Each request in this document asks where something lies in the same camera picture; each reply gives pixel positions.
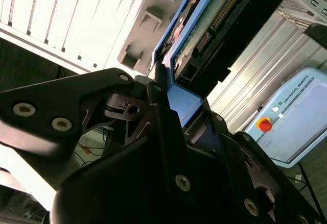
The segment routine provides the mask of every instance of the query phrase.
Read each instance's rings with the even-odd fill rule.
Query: blue frame
[[[189,20],[187,21],[186,25],[184,26],[183,30],[181,31],[177,41],[174,45],[170,48],[168,53],[165,55],[163,59],[163,64],[168,69],[168,88],[167,94],[170,106],[173,110],[178,113],[180,123],[182,127],[186,125],[186,123],[190,120],[193,114],[198,110],[201,106],[203,100],[200,96],[188,91],[187,89],[178,85],[175,81],[174,77],[174,63],[173,60],[175,56],[178,54],[178,51],[187,40],[189,34],[193,30],[195,24],[199,20],[201,14],[208,6],[211,0],[200,0],[199,4],[194,9],[194,12],[190,16]],[[178,15],[182,12],[182,9],[185,8],[187,5],[188,0],[183,0],[182,4],[180,5],[178,11],[176,12],[175,16],[173,17],[171,23],[169,24],[167,30],[165,31],[163,37],[161,38],[160,42],[158,43],[157,47],[155,48],[154,52],[152,53],[152,63],[153,66],[156,62],[155,57],[158,49],[163,45],[166,38],[168,38],[168,34],[170,30],[174,27]]]
[[[251,135],[255,141],[260,140],[260,137],[263,136],[264,132],[260,131],[256,127],[256,122],[263,117],[270,118],[271,122],[273,123],[278,115],[281,113],[281,111],[284,111],[287,106],[289,106],[293,102],[293,97],[296,97],[297,94],[301,92],[301,89],[296,89],[299,87],[300,84],[301,87],[305,86],[306,84],[309,84],[311,81],[311,78],[318,79],[321,82],[327,83],[327,74],[321,71],[318,71],[314,68],[307,67],[303,69],[301,72],[296,74],[294,77],[292,77],[290,80],[288,80],[284,85],[273,95],[273,97],[270,99],[267,105],[264,106],[264,108],[260,111],[260,113],[255,117],[253,122],[248,126],[248,128],[245,130],[246,133]],[[279,110],[278,112],[273,112],[272,108],[274,106],[278,106]],[[281,167],[284,168],[290,168],[294,166],[298,161],[300,161],[308,152],[310,152],[317,144],[319,144],[325,137],[327,136],[327,131],[325,131],[323,134],[321,134],[319,137],[317,137],[306,149],[304,149],[296,158],[294,158],[291,162],[285,163],[281,162],[279,160],[272,161]]]

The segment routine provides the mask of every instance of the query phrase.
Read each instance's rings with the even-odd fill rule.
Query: metal ventilation grille
[[[47,58],[79,73],[110,67],[107,62],[117,66],[112,52],[117,40],[129,34],[142,2],[0,0],[0,37],[30,51],[42,50],[38,55],[56,56],[58,61]]]
[[[294,0],[284,0],[281,4],[282,7],[287,8],[292,11],[298,11],[298,12],[303,12],[306,13],[305,8],[303,8],[301,5],[299,5],[297,2]]]

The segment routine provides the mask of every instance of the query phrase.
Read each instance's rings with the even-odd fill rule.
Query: screw hole
[[[128,109],[128,113],[129,114],[135,114],[135,113],[138,113],[139,112],[139,108],[137,106],[131,106],[129,109]]]

